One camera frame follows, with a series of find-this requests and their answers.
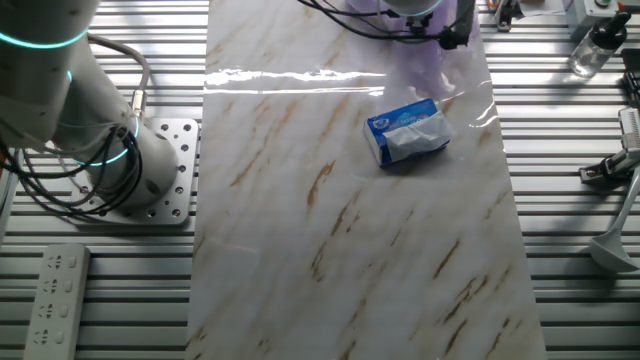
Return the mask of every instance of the black cable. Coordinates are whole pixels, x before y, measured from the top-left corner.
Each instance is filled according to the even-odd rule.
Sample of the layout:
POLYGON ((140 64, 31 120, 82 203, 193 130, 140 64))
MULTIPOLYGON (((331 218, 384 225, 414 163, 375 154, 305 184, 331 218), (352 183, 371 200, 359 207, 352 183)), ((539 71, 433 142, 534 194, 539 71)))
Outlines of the black cable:
MULTIPOLYGON (((105 142, 104 144, 102 144, 102 147, 100 147, 100 150, 98 150, 98 152, 96 152, 95 155, 93 155, 91 159, 89 159, 89 161, 87 161, 84 165, 81 165, 80 167, 68 172, 65 171, 65 172, 53 173, 53 174, 25 172, 25 171, 22 171, 14 163, 10 163, 9 165, 7 165, 5 162, 1 162, 1 161, 0 161, 0 167, 9 172, 16 174, 17 176, 22 176, 22 177, 38 178, 38 179, 63 179, 63 178, 77 175, 83 170, 87 169, 89 166, 91 166, 91 164, 94 161, 96 161, 100 157, 100 155, 102 155, 102 152, 104 151, 106 146, 108 146, 108 144, 105 142)), ((4 157, 7 159, 12 158, 11 154, 9 154, 9 149, 7 148, 7 145, 4 143, 4 141, 2 141, 2 137, 0 137, 0 153, 2 153, 2 155, 4 155, 4 157)))
MULTIPOLYGON (((139 151, 135 136, 129 131, 127 131, 124 135, 124 138, 122 138, 122 142, 125 145, 125 148, 127 149, 127 154, 128 154, 127 166, 129 170, 125 172, 122 178, 116 183, 116 185, 113 186, 112 194, 115 194, 115 195, 107 197, 108 200, 106 200, 104 204, 90 210, 83 210, 75 207, 77 205, 81 205, 88 202, 92 197, 94 197, 97 194, 100 194, 100 192, 104 190, 100 188, 100 185, 102 184, 104 175, 106 173, 106 167, 107 167, 106 162, 108 161, 109 148, 113 144, 114 140, 117 138, 116 136, 117 132, 122 129, 123 129, 123 126, 114 126, 108 138, 106 139, 105 143, 107 144, 107 146, 102 151, 103 162, 101 165, 100 174, 98 176, 98 179, 96 181, 96 184, 93 190, 89 194, 87 194, 83 199, 75 202, 60 200, 55 196, 53 196, 49 191, 47 191, 46 188, 43 186, 43 184, 39 181, 39 179, 31 179, 28 176, 22 176, 20 177, 20 182, 25 188, 25 191, 41 207, 60 216, 91 218, 89 215, 104 215, 107 212, 112 211, 113 209, 122 205, 133 194, 133 192, 135 191, 135 189, 137 188, 137 186, 139 185, 142 179, 142 154, 139 151), (135 182, 132 184, 132 182, 129 181, 129 178, 133 175, 135 171, 137 171, 137 177, 135 182), (44 197, 54 205, 60 206, 63 210, 49 206, 48 204, 38 199, 38 196, 44 197)), ((7 157, 7 160, 9 161, 10 164, 19 166, 19 163, 11 155, 7 157)), ((34 173, 35 171, 33 169, 33 165, 31 164, 28 157, 26 157, 26 154, 25 154, 25 163, 30 168, 30 172, 34 173)))
POLYGON ((322 11, 327 17, 329 17, 331 20, 333 20, 335 23, 337 23, 338 25, 342 26, 343 28, 351 31, 354 34, 369 38, 369 39, 374 39, 374 40, 437 40, 440 38, 439 35, 404 35, 404 36, 399 36, 399 35, 392 35, 392 34, 388 34, 388 35, 376 35, 376 34, 369 34, 366 33, 364 31, 360 31, 358 29, 355 29, 349 25, 347 25, 345 22, 343 22, 342 20, 338 19, 337 17, 335 17, 330 9, 325 8, 324 6, 321 6, 317 0, 309 0, 311 1, 312 4, 315 5, 315 7, 322 11))
MULTIPOLYGON (((104 175, 106 173, 106 161, 109 160, 109 148, 111 147, 111 144, 113 144, 113 139, 115 137, 115 131, 111 132, 111 134, 109 135, 109 137, 107 138, 107 140, 105 141, 105 143, 107 143, 107 147, 105 148, 104 152, 103 152, 103 162, 102 165, 100 166, 100 173, 98 175, 98 180, 96 181, 96 185, 93 187, 93 189, 82 199, 78 200, 78 201, 63 201, 60 200, 58 198, 56 198, 55 196, 53 196, 42 184, 42 182, 40 182, 39 179, 30 179, 28 177, 20 177, 20 183, 22 184, 22 186, 25 188, 25 191, 27 191, 27 193, 29 195, 31 195, 32 198, 34 198, 35 200, 35 196, 36 194, 30 193, 30 190, 33 189, 35 191, 35 193, 37 193, 37 195, 40 195, 42 197, 44 197, 45 199, 51 201, 52 203, 66 208, 69 210, 70 213, 82 213, 81 210, 75 209, 76 206, 80 206, 83 205, 87 202, 89 202, 98 192, 98 189, 100 188, 100 184, 102 183, 103 179, 104 179, 104 175)), ((34 168, 33 168, 33 164, 31 163, 31 160, 29 159, 29 156, 27 155, 26 151, 23 150, 23 156, 24 156, 24 162, 25 164, 27 164, 27 167, 29 168, 29 170, 31 172, 35 172, 34 168)))
MULTIPOLYGON (((396 41, 400 41, 403 43, 407 43, 407 44, 419 44, 419 43, 423 43, 426 41, 431 41, 431 40, 439 40, 441 43, 441 46, 443 46, 443 48, 447 48, 447 49, 453 49, 455 48, 457 45, 465 45, 467 44, 468 41, 468 37, 465 35, 460 35, 455 33, 452 28, 454 26, 456 26, 469 12, 469 10, 474 8, 474 4, 475 2, 472 2, 471 4, 467 5, 467 8, 460 14, 460 16, 458 18, 456 18, 453 23, 451 23, 451 25, 446 26, 440 33, 436 34, 436 35, 429 35, 429 34, 411 34, 411 35, 397 35, 398 33, 401 32, 407 32, 407 31, 388 31, 388 30, 383 30, 380 29, 379 27, 371 24, 370 22, 362 19, 361 17, 357 17, 354 15, 354 13, 348 13, 345 14, 342 11, 339 11, 335 8, 335 6, 331 5, 331 3, 328 2, 328 0, 324 0, 325 3, 327 3, 327 5, 329 5, 332 9, 326 8, 322 5, 320 5, 318 3, 317 0, 298 0, 298 2, 302 3, 303 5, 306 6, 310 6, 314 9, 317 9, 319 11, 322 11, 327 17, 329 17, 331 20, 333 20, 335 23, 337 23, 338 25, 342 26, 343 28, 349 30, 350 32, 369 38, 369 39, 374 39, 374 40, 396 40, 396 41), (345 16, 352 16, 357 18, 360 21, 363 21, 364 23, 366 23, 367 25, 375 28, 376 30, 382 32, 385 35, 378 35, 378 34, 370 34, 370 33, 366 33, 364 31, 360 31, 358 29, 355 29, 351 26, 349 26, 348 24, 346 24, 344 21, 338 19, 336 16, 334 16, 334 14, 336 15, 345 15, 345 16)), ((391 17, 399 17, 399 15, 395 12, 392 11, 392 13, 394 14, 393 16, 391 16, 390 14, 388 14, 387 12, 380 12, 380 15, 387 15, 387 16, 391 16, 391 17)), ((376 13, 361 13, 361 15, 367 15, 367 16, 372 16, 373 14, 375 14, 376 16, 378 15, 378 12, 376 13)))
MULTIPOLYGON (((335 8, 335 6, 332 6, 333 9, 327 9, 327 8, 323 7, 322 5, 320 5, 320 4, 317 4, 317 3, 313 3, 312 4, 312 3, 308 2, 307 0, 298 0, 298 2, 303 4, 303 5, 308 6, 310 8, 314 8, 316 10, 322 11, 322 9, 325 9, 328 12, 333 13, 333 14, 350 16, 350 17, 354 17, 354 18, 378 16, 377 12, 370 12, 370 13, 349 12, 349 11, 338 10, 338 9, 335 8)), ((398 13, 396 13, 395 11, 393 11, 391 9, 386 10, 386 11, 381 11, 380 14, 387 15, 387 16, 392 17, 392 18, 400 17, 400 15, 398 15, 398 13)))

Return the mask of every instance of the purple object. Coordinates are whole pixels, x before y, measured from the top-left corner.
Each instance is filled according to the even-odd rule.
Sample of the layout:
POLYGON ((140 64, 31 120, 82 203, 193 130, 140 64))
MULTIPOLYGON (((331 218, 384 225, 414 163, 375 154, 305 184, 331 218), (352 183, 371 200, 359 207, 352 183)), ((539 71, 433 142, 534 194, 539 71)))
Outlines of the purple object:
MULTIPOLYGON (((347 0, 356 11, 377 11, 378 0, 347 0)), ((382 10, 388 9, 382 3, 382 10)), ((427 34, 438 34, 445 26, 456 20, 457 0, 442 0, 433 11, 433 17, 429 21, 427 34)), ((384 18, 388 28, 398 30, 405 27, 406 18, 384 18)), ((478 36, 477 24, 474 26, 469 39, 469 47, 472 47, 472 39, 478 36)), ((393 45, 394 57, 398 71, 406 82, 416 90, 426 93, 429 97, 442 100, 464 91, 465 79, 460 75, 461 66, 468 63, 474 49, 460 46, 455 50, 443 50, 437 40, 427 41, 421 44, 407 44, 395 42, 393 45)))

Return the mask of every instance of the plastic bottle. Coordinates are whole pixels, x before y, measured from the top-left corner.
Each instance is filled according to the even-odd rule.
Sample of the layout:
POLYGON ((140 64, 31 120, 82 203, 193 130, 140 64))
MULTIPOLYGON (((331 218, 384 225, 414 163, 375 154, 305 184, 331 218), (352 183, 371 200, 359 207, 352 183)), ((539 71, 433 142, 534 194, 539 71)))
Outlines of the plastic bottle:
POLYGON ((569 57, 569 66, 578 76, 592 77, 627 40, 625 24, 631 15, 619 11, 612 19, 602 19, 582 39, 569 57))

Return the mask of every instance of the metal bracket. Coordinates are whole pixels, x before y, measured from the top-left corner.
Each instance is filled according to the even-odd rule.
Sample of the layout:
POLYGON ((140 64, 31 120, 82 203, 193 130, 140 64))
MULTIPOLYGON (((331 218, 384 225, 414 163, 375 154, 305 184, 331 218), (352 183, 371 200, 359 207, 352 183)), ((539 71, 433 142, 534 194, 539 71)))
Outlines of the metal bracket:
MULTIPOLYGON (((171 143, 178 155, 178 174, 170 190, 158 201, 129 213, 112 211, 104 216, 94 216, 91 220, 71 218, 76 225, 88 223, 110 223, 127 225, 181 225, 189 219, 189 205, 193 186, 193 175, 200 127, 192 119, 147 119, 149 129, 161 134, 171 143)), ((76 177, 81 186, 91 187, 86 172, 76 177)), ((74 187, 74 199, 80 199, 83 194, 74 187)), ((102 200, 96 198, 86 204, 87 209, 101 205, 102 200)))
POLYGON ((495 15, 499 32, 511 31, 511 20, 513 19, 516 4, 516 0, 502 0, 500 2, 495 15))
POLYGON ((580 168, 580 181, 594 188, 615 189, 629 182, 638 164, 638 160, 629 159, 623 149, 599 164, 580 168))

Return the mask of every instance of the table surface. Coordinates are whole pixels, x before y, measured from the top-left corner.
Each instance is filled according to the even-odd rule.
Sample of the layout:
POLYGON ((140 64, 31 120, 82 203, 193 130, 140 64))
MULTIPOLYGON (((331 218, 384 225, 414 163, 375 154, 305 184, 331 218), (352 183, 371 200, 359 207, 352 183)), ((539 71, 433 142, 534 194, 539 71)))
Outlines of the table surface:
MULTIPOLYGON (((511 33, 497 33, 491 11, 484 3, 478 8, 549 359, 640 359, 639 274, 608 277, 583 253, 613 221, 624 189, 603 197, 577 177, 578 167, 620 149, 617 112, 625 100, 612 84, 622 76, 622 59, 567 87, 562 75, 575 44, 567 41, 563 16, 516 20, 511 33)), ((151 63, 149 117, 202 120, 208 11, 208 0, 102 1, 91 31, 125 42, 151 63)), ((640 18, 629 29, 638 39, 640 18)), ((92 50, 131 98, 140 67, 126 55, 92 50)), ((56 159, 34 161, 59 170, 56 159)), ((72 188, 47 182, 61 194, 72 188)), ((192 201, 195 220, 195 192, 192 201)), ((629 216, 623 241, 640 260, 639 220, 636 212, 629 216)), ((194 224, 80 232, 19 191, 0 248, 0 358, 22 359, 45 247, 83 243, 94 257, 76 359, 184 360, 194 224)))
POLYGON ((545 359, 479 36, 451 144, 381 170, 363 122, 427 95, 401 70, 433 47, 238 7, 209 19, 187 359, 545 359))

